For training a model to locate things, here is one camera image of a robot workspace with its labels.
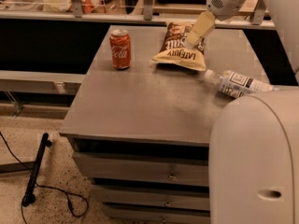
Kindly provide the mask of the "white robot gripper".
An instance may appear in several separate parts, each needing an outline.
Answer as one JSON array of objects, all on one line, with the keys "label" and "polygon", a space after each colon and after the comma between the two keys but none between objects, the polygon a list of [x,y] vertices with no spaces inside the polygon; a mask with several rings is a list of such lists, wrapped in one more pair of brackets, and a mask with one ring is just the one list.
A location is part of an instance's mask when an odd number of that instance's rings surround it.
[{"label": "white robot gripper", "polygon": [[185,47],[193,49],[215,27],[216,18],[224,21],[232,18],[246,0],[206,0],[207,11],[202,12],[185,40]]}]

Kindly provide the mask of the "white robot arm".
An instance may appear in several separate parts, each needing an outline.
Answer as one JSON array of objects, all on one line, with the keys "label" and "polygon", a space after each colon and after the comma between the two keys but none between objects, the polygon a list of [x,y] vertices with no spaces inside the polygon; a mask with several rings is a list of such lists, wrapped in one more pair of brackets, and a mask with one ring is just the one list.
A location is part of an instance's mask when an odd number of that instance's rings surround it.
[{"label": "white robot arm", "polygon": [[[299,68],[299,0],[263,0],[291,63]],[[207,0],[215,21],[245,0]],[[211,224],[299,224],[299,90],[237,98],[216,119],[209,142]]]}]

